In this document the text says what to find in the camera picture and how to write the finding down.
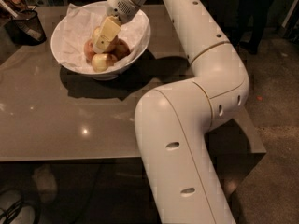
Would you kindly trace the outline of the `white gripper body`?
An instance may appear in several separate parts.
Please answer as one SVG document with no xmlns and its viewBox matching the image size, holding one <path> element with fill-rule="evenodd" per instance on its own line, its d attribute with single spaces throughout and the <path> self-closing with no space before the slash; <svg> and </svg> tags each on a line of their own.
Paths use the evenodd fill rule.
<svg viewBox="0 0 299 224">
<path fill-rule="evenodd" d="M 107 0 L 106 14 L 117 18 L 121 24 L 130 22 L 140 9 L 131 0 Z"/>
</svg>

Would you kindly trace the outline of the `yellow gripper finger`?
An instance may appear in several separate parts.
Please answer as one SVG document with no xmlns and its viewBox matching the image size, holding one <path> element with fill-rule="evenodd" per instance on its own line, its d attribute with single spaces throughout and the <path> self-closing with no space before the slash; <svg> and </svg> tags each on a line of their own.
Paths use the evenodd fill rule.
<svg viewBox="0 0 299 224">
<path fill-rule="evenodd" d="M 121 23 L 117 17 L 105 17 L 102 23 L 93 30 L 93 51 L 95 53 L 111 52 L 116 48 L 120 30 Z"/>
</svg>

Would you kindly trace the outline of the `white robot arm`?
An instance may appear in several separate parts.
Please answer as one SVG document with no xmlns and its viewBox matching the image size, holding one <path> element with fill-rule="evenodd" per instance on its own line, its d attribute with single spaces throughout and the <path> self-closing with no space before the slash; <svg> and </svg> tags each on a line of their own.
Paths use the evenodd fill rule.
<svg viewBox="0 0 299 224">
<path fill-rule="evenodd" d="M 146 0 L 107 0 L 104 40 Z M 135 109 L 135 134 L 162 224 L 235 224 L 205 135 L 249 96 L 249 75 L 200 0 L 163 0 L 193 76 L 148 91 Z"/>
</svg>

